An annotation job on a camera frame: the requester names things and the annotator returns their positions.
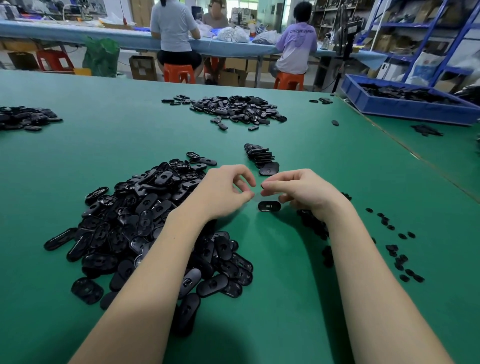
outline green plastic bag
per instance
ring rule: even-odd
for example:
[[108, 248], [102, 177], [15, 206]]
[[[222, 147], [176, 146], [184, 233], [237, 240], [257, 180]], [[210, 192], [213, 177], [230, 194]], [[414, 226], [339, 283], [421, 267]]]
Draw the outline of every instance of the green plastic bag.
[[90, 68], [92, 76], [116, 77], [120, 55], [118, 43], [110, 38], [95, 40], [87, 37], [85, 45], [87, 52], [82, 67]]

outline brown shirt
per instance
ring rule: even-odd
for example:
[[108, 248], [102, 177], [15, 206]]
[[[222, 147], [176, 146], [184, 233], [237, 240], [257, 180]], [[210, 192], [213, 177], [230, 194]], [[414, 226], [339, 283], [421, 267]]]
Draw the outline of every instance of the brown shirt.
[[214, 19], [210, 14], [204, 14], [202, 17], [202, 23], [207, 24], [214, 29], [226, 28], [228, 26], [228, 19], [223, 14], [220, 19]]

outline green tabletop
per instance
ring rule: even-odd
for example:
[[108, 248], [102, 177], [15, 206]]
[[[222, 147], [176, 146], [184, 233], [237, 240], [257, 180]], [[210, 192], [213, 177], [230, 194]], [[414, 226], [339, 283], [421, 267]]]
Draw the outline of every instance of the green tabletop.
[[[42, 246], [80, 222], [88, 192], [187, 151], [219, 165], [245, 163], [258, 175], [244, 143], [269, 147], [281, 170], [311, 168], [350, 194], [394, 274], [384, 246], [396, 243], [406, 267], [426, 278], [402, 285], [454, 360], [479, 362], [478, 204], [341, 100], [322, 105], [308, 102], [318, 93], [21, 71], [0, 72], [0, 85], [2, 105], [48, 107], [65, 119], [40, 133], [0, 132], [3, 363], [65, 363], [102, 315], [98, 304], [70, 293], [82, 276], [80, 263], [65, 259], [71, 243], [54, 252]], [[208, 115], [160, 103], [176, 94], [254, 94], [288, 121], [255, 132], [228, 122], [222, 132]], [[260, 199], [219, 221], [252, 261], [253, 283], [235, 300], [203, 299], [192, 335], [170, 339], [165, 363], [353, 362], [335, 270], [322, 264], [325, 242], [288, 206], [259, 212]], [[398, 237], [407, 231], [417, 238]], [[109, 280], [97, 282], [108, 290]]]
[[[366, 116], [442, 176], [480, 202], [480, 124], [471, 127]], [[426, 124], [443, 136], [422, 136], [411, 125]]]

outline hand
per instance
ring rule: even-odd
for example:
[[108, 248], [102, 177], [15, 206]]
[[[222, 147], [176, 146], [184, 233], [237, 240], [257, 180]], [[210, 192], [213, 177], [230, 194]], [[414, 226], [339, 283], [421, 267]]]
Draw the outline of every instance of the hand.
[[202, 214], [205, 222], [229, 215], [255, 196], [242, 176], [250, 186], [257, 185], [252, 172], [242, 164], [212, 168], [180, 207]]
[[348, 200], [333, 185], [312, 170], [289, 170], [277, 173], [262, 183], [262, 196], [282, 193], [281, 203], [291, 201], [296, 209], [311, 210], [320, 220], [324, 219], [325, 209], [333, 204]]

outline purple t-shirt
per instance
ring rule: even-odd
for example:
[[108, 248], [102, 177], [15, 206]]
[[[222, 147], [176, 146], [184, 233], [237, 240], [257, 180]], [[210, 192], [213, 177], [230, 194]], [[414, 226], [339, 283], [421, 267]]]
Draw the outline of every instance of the purple t-shirt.
[[282, 57], [276, 62], [281, 72], [303, 74], [308, 70], [308, 56], [317, 50], [317, 33], [307, 23], [289, 25], [276, 43]]

